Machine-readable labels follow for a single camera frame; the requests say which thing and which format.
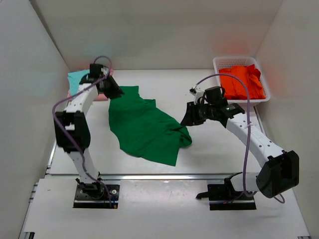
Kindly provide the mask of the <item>green t shirt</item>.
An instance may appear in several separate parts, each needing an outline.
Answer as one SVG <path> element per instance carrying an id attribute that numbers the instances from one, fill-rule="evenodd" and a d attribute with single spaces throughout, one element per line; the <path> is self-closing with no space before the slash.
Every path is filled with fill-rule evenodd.
<path id="1" fill-rule="evenodd" d="M 143 99 L 138 86 L 122 86 L 123 95 L 109 105 L 109 127 L 120 149 L 133 157 L 176 166 L 178 152 L 192 144 L 185 126 Z"/>

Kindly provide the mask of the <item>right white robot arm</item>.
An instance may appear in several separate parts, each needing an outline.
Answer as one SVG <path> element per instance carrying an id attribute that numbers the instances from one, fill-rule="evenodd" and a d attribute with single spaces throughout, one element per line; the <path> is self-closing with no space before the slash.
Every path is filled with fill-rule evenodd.
<path id="1" fill-rule="evenodd" d="M 299 184 L 300 159 L 297 153 L 286 151 L 272 142 L 251 123 L 249 112 L 236 103 L 228 103 L 222 87 L 204 91 L 191 88 L 190 93 L 194 100 L 187 103 L 181 125 L 201 125 L 206 120 L 220 122 L 246 146 L 245 153 L 251 153 L 261 167 L 258 173 L 248 173 L 248 157 L 245 156 L 242 172 L 225 179 L 225 197 L 233 200 L 241 193 L 261 192 L 267 198 L 274 198 Z"/>

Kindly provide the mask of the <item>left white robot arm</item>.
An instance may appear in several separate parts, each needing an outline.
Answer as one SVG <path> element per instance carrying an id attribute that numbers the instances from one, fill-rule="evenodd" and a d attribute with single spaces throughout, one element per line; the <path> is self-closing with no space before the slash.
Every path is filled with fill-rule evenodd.
<path id="1" fill-rule="evenodd" d="M 110 191 L 102 182 L 89 152 L 91 135 L 86 114 L 99 94 L 115 99 L 124 92 L 111 76 L 109 67 L 92 63 L 89 73 L 81 78 L 78 92 L 57 102 L 52 115 L 57 145 L 72 159 L 79 174 L 76 181 L 83 193 L 93 200 L 111 200 Z"/>

